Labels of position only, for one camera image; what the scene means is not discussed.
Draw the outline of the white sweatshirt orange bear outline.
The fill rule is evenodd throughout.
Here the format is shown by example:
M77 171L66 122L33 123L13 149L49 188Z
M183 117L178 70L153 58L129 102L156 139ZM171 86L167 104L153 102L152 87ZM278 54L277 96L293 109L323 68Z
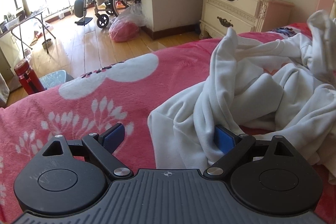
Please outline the white sweatshirt orange bear outline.
M335 21L319 10L311 37L261 43L229 29L214 49L207 79L175 94L147 120L160 169L205 170L222 157L215 126L235 134L264 129L284 136L335 183Z

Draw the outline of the folding table by window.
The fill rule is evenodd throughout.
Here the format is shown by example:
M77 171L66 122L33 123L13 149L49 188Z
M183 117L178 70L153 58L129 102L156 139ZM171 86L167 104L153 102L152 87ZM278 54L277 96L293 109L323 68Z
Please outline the folding table by window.
M56 36L49 30L46 26L46 22L43 19L43 11L44 9L39 9L37 11L34 11L31 13L31 15L26 16L25 19L19 20L19 18L15 18L11 20L10 22L7 22L3 27L4 27L4 32L3 29L1 29L1 38L6 36L7 34L11 34L11 36L15 37L17 41L21 43L21 48L23 55L25 56L25 49L32 50L32 46L30 46L29 43L26 43L23 40L23 35L22 35L22 30L26 31L28 30L28 27L33 31L33 24L30 24L29 21L37 21L38 26L41 27L41 32L42 36L44 37L44 43L47 44L46 40L46 32L48 32L53 39L56 39Z

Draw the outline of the pink floral bed blanket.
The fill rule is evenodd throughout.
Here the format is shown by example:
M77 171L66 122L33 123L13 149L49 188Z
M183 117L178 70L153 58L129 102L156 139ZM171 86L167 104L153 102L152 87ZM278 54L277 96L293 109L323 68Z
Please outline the pink floral bed blanket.
M53 88L1 109L1 221L21 214L14 180L56 134L79 139L120 122L126 137L116 156L132 170L153 168L149 113L207 77L218 42L200 40L135 57L66 83L64 96Z

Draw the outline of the light blue plastic stool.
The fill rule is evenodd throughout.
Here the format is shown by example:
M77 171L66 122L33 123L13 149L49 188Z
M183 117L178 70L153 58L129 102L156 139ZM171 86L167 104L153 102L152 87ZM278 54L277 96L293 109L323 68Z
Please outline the light blue plastic stool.
M40 82L42 83L43 87L46 90L72 81L73 79L74 78L70 74L68 74L65 70L51 72L39 78Z

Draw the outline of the pink bag in plastic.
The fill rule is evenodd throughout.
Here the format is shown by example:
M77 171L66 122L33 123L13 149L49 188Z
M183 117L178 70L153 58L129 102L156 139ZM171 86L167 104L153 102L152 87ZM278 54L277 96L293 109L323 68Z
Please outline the pink bag in plastic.
M138 35L140 28L147 24L141 3L129 6L111 22L109 37L116 43L133 40Z

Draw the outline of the cream two-drawer nightstand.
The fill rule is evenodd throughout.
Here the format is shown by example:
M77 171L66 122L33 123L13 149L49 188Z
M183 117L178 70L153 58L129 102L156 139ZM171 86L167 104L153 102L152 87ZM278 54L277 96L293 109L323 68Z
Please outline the cream two-drawer nightstand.
M266 32L287 25L294 4L287 0L203 0L200 39Z

